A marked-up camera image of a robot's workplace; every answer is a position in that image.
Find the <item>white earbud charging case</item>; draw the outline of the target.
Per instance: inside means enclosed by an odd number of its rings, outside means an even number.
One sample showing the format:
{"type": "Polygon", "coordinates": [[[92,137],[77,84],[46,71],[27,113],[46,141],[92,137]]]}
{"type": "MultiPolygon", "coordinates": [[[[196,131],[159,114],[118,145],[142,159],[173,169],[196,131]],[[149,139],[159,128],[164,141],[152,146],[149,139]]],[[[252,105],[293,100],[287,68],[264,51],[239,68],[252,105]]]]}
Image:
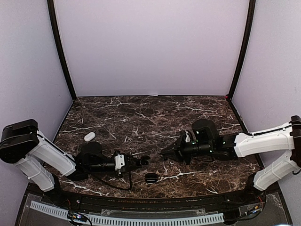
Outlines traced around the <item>white earbud charging case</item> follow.
{"type": "Polygon", "coordinates": [[[86,142],[89,142],[89,141],[93,140],[94,138],[95,138],[95,133],[94,132],[90,132],[90,133],[88,133],[84,136],[84,140],[86,142]]]}

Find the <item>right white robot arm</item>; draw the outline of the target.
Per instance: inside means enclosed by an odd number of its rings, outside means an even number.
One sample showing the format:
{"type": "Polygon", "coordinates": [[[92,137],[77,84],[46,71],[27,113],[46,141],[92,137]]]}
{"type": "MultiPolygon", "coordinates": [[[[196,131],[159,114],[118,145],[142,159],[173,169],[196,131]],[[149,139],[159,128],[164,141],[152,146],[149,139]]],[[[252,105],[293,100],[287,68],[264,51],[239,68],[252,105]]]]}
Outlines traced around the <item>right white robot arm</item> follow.
{"type": "Polygon", "coordinates": [[[166,159],[190,164],[192,157],[210,156],[220,161],[236,160],[252,154],[284,150],[285,153],[266,168],[248,177],[240,200],[250,204],[258,194],[284,176],[301,168],[301,118],[272,129],[253,133],[219,135],[212,120],[200,119],[192,131],[182,130],[179,138],[160,153],[166,159]]]}

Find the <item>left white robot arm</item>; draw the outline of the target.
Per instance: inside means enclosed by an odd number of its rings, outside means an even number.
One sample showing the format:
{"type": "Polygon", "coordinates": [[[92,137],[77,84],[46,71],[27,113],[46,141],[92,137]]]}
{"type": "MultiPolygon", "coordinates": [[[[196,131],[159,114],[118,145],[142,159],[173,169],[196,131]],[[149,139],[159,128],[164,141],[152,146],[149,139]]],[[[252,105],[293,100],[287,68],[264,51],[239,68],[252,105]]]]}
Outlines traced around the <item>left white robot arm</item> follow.
{"type": "Polygon", "coordinates": [[[41,162],[58,170],[71,181],[82,181],[99,173],[115,173],[120,178],[148,165],[149,156],[136,158],[131,154],[115,151],[111,157],[102,153],[102,145],[88,142],[80,147],[76,156],[60,149],[38,129],[34,119],[5,126],[0,140],[0,158],[19,168],[56,205],[66,202],[66,194],[58,186],[54,175],[41,162]]]}

